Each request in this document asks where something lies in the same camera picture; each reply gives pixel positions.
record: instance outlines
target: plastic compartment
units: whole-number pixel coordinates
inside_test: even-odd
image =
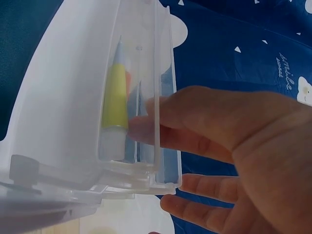
[[[145,102],[154,98],[155,124],[152,144],[127,137],[125,155],[114,158],[101,155],[100,143],[120,37],[124,71],[132,77],[127,117],[147,115]],[[52,202],[50,209],[59,210],[59,204],[94,207],[103,198],[174,193],[180,152],[160,148],[158,98],[175,90],[168,8],[157,0],[64,1],[33,55],[0,142],[0,198],[14,207],[2,212],[14,213],[23,202]]]

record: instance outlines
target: transparent plastic lid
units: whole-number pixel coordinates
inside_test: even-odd
[[[158,99],[175,90],[168,8],[157,0],[64,1],[0,141],[0,197],[98,204],[114,194],[174,193],[180,152],[160,147]],[[128,120],[147,116],[151,98],[153,141],[136,142]]]

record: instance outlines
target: white surface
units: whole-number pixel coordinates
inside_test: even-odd
[[[123,160],[125,158],[127,130],[114,126],[101,130],[100,159]]]
[[[171,216],[153,195],[136,195],[134,200],[104,200],[91,216],[80,219],[80,234],[174,234]]]

